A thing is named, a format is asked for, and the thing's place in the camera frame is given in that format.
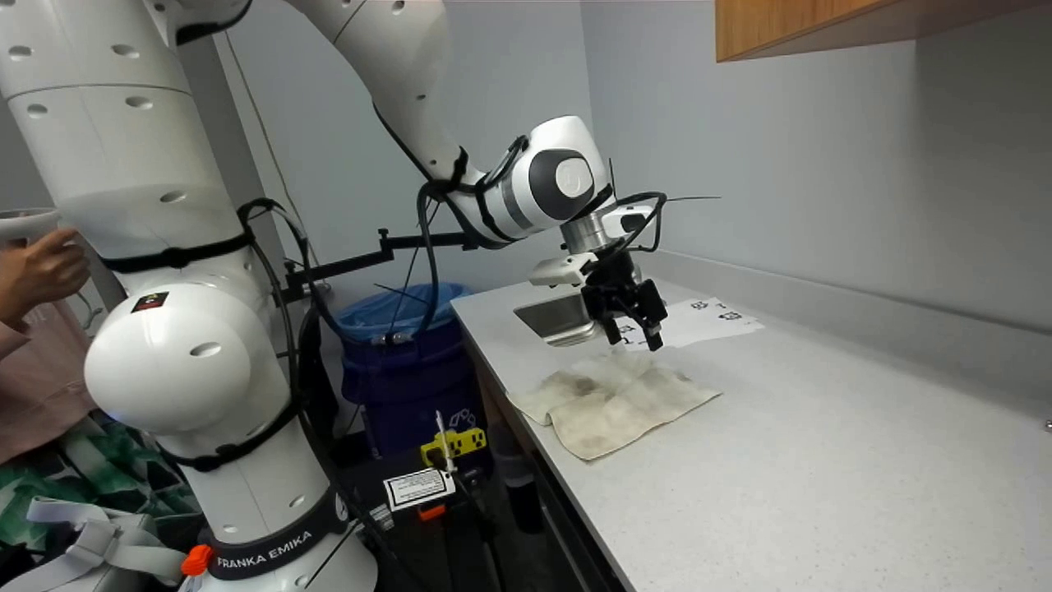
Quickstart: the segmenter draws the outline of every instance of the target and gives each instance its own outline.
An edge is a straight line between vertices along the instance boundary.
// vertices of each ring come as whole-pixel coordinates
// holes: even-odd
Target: white countertop
[[[689,292],[659,281],[666,302]],[[547,289],[454,302],[507,392],[608,355],[515,317]],[[1052,433],[965,381],[763,319],[659,355],[723,397],[581,465],[532,427],[638,592],[1047,592]]]

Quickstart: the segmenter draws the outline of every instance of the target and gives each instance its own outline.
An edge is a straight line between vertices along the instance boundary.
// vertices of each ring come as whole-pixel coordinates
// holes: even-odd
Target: person's hand
[[[66,299],[88,280],[88,258],[69,228],[48,230],[28,246],[0,250],[0,321],[24,324],[24,317]]]

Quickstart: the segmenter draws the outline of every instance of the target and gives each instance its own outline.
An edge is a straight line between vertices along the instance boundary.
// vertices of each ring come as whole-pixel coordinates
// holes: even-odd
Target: green patterned clothing
[[[38,562],[55,548],[52,526],[25,522],[31,497],[145,513],[172,545],[194,541],[204,528],[190,486],[160,446],[97,411],[66,436],[0,465],[0,551],[18,548]]]

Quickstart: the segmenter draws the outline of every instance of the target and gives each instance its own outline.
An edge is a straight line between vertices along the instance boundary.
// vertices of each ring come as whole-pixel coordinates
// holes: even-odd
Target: wooden cabinet
[[[1047,0],[716,0],[716,58],[921,40]]]

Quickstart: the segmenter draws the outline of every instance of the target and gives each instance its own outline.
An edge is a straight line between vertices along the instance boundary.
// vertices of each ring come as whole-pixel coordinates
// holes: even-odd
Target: person's arm
[[[25,342],[25,313],[66,299],[88,280],[75,230],[48,230],[28,246],[0,250],[0,359]]]

